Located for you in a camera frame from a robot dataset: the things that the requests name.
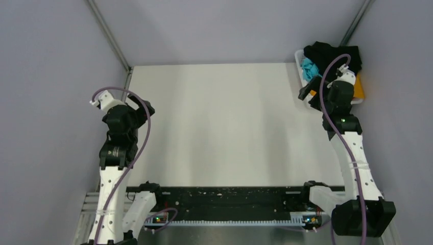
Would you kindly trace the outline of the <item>black t-shirt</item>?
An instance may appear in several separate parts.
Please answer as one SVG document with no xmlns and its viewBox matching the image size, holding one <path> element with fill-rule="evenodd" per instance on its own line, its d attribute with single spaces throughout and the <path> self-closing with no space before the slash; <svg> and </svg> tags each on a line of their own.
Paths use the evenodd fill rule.
<svg viewBox="0 0 433 245">
<path fill-rule="evenodd" d="M 338 56 L 349 54 L 351 59 L 348 64 L 349 70 L 357 75 L 362 70 L 362 60 L 358 46 L 338 46 L 334 47 L 328 43 L 316 41 L 313 45 L 304 47 L 304 56 L 310 59 L 319 69 L 319 74 L 323 75 L 328 65 Z"/>
</svg>

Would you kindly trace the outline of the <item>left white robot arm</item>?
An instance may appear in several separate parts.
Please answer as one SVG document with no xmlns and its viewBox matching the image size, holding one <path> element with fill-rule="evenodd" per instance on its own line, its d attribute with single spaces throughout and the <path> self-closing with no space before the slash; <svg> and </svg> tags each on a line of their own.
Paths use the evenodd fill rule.
<svg viewBox="0 0 433 245">
<path fill-rule="evenodd" d="M 140 190 L 125 211 L 130 172 L 149 140 L 138 146 L 138 130 L 151 124 L 155 110 L 148 101 L 124 90 L 138 107 L 116 99 L 112 87 L 97 90 L 90 104 L 105 112 L 106 140 L 99 152 L 100 191 L 95 218 L 86 244 L 137 244 L 138 236 L 151 211 L 162 208 L 164 198 L 152 190 Z"/>
</svg>

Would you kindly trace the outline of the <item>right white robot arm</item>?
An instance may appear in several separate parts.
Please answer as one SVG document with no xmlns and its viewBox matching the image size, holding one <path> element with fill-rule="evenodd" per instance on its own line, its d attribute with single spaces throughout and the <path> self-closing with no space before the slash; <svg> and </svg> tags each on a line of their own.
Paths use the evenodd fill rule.
<svg viewBox="0 0 433 245">
<path fill-rule="evenodd" d="M 354 75 L 346 72 L 333 82 L 315 76 L 301 88 L 298 98 L 312 108 L 323 108 L 323 129 L 337 155 L 345 195 L 335 194 L 322 182 L 304 183 L 299 203 L 305 210 L 317 206 L 331 217 L 333 231 L 340 236 L 381 237 L 396 214 L 395 204 L 384 199 L 375 184 L 364 152 L 362 127 L 352 114 Z"/>
</svg>

